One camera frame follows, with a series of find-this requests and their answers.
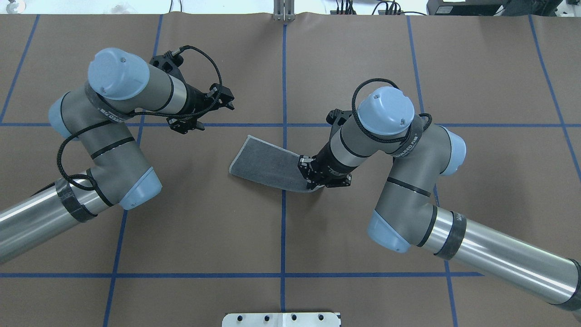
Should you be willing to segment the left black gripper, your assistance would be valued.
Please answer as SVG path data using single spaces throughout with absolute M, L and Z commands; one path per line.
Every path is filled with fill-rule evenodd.
M 228 108 L 234 110 L 235 99 L 232 91 L 223 85 L 222 75 L 214 60 L 203 50 L 198 50 L 216 71 L 218 82 L 210 85 L 209 91 L 203 93 L 189 85 L 183 78 L 180 66 L 183 64 L 183 50 L 168 50 L 164 54 L 152 56 L 150 64 L 166 73 L 170 79 L 170 95 L 166 103 L 157 110 L 150 112 L 151 116 L 163 117 L 169 128 L 180 134 L 187 134 L 191 130 L 205 130 L 199 119 L 205 114 Z

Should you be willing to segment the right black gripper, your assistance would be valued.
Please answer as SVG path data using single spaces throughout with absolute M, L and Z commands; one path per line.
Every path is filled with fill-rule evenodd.
M 329 140 L 317 155 L 309 157 L 300 155 L 297 167 L 306 180 L 306 189 L 342 188 L 350 186 L 351 174 L 346 165 L 336 159 L 331 151 L 331 141 L 342 125 L 351 117 L 350 111 L 331 110 L 326 116 L 326 122 L 331 125 Z

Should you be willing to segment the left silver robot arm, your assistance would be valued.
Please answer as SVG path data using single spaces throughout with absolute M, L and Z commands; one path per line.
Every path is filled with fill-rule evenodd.
M 49 109 L 49 122 L 63 138 L 56 166 L 60 178 L 1 213 L 1 262 L 39 246 L 110 207 L 131 210 L 162 190 L 153 166 L 126 122 L 137 116 L 164 117 L 186 134 L 204 130 L 200 118 L 220 108 L 234 109 L 234 95 L 218 82 L 202 92 L 180 71 L 180 46 L 149 61 L 118 48 L 100 50 L 88 79 Z

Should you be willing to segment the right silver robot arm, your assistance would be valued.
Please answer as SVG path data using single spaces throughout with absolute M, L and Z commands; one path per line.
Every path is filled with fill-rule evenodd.
M 425 248 L 434 256 L 496 277 L 580 317 L 580 264 L 430 203 L 439 176 L 457 171 L 466 157 L 461 137 L 417 114 L 394 86 L 380 87 L 351 114 L 313 157 L 297 167 L 307 188 L 348 186 L 351 172 L 381 151 L 393 158 L 368 234 L 398 253 Z

